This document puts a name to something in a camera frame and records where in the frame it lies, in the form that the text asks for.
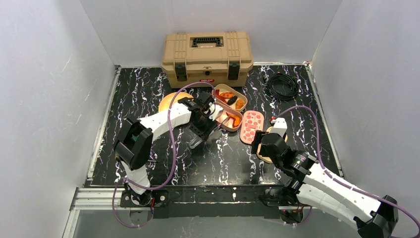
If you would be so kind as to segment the white metal food tongs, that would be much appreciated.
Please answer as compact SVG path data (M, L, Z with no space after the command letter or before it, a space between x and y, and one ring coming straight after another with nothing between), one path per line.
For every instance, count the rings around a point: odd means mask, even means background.
M194 119L189 129L195 133L196 137L189 143L191 149L196 148L202 143L205 143L208 138L220 128L217 120L201 116L199 119Z

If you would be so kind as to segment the pink lunch box lid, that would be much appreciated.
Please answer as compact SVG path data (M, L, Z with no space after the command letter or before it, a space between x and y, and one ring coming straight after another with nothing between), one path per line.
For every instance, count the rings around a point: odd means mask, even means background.
M257 130L262 131L264 124L264 116L257 111L245 111L243 114L242 125L240 128L240 140L251 145Z

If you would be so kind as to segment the orange chicken wing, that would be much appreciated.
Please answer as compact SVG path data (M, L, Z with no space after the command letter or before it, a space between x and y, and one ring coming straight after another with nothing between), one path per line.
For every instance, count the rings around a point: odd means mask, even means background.
M240 126L241 122L242 122L242 118L238 115L234 115L234 114L229 114L227 113L227 126L229 128L237 128Z

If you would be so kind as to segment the dark brown sea cucumber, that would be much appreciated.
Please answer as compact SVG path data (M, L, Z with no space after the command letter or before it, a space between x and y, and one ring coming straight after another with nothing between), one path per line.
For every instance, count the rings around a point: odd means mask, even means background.
M237 100L238 100L238 97L233 96L226 103L227 103L227 105L231 106L231 105L235 104Z

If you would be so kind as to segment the fried chicken piece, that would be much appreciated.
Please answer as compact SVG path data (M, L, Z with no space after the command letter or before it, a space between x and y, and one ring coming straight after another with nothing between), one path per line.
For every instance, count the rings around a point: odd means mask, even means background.
M238 99L235 104L235 109L240 110L245 105L245 101L242 99Z

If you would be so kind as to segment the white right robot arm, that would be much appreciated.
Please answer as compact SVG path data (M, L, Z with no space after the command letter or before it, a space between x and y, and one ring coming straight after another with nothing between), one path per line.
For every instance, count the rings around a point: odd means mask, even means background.
M362 238L389 238L398 222L397 203L391 196L376 199L344 181L307 152L293 150L277 133L257 131L252 153L271 159L292 179L283 193L292 203L326 212L356 229Z

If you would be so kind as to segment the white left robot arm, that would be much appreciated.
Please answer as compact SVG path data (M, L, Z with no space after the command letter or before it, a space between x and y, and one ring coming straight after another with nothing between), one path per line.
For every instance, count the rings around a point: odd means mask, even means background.
M125 169L128 187L139 196L152 190L145 164L153 142L161 135L188 125L196 136L189 142L190 148L194 149L216 131L222 113L222 106L215 103L213 96L202 92L196 98L174 100L168 109L149 117L126 119L113 150Z

